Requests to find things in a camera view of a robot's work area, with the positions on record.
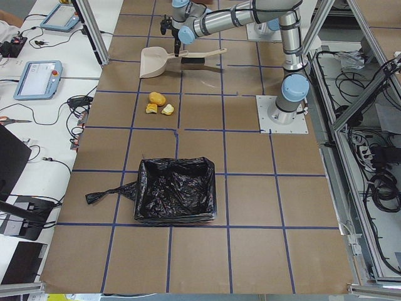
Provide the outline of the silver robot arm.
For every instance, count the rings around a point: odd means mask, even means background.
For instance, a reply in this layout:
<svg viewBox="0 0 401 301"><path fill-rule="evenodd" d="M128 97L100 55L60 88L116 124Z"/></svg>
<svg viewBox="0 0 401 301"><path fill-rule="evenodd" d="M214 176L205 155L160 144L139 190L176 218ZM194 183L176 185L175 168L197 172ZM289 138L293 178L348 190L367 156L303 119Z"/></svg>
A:
<svg viewBox="0 0 401 301"><path fill-rule="evenodd" d="M284 61L281 92L268 109L269 118L279 125L289 125L300 103L306 98L310 83L305 77L301 33L302 1L243 1L229 8L212 11L194 1L172 1L172 15L165 17L175 38L175 54L181 44L197 38L239 28L247 24L278 21Z"/></svg>
<svg viewBox="0 0 401 301"><path fill-rule="evenodd" d="M166 35L166 32L171 30L172 34L177 34L180 27L191 16L199 18L211 11L211 9L200 1L172 1L172 12L163 15L160 22L160 32L162 35Z"/></svg>

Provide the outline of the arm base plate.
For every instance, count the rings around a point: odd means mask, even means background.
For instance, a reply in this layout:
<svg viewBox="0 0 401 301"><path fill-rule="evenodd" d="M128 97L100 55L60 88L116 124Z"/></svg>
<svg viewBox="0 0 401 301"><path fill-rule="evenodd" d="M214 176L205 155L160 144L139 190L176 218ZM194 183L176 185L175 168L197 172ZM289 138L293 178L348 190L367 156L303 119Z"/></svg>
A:
<svg viewBox="0 0 401 301"><path fill-rule="evenodd" d="M302 104L294 112L280 111L276 106L277 96L257 95L259 131L262 134L308 134Z"/></svg>
<svg viewBox="0 0 401 301"><path fill-rule="evenodd" d="M269 21L262 24L251 23L246 25L247 39L249 41L265 41L280 43L281 33L279 24Z"/></svg>

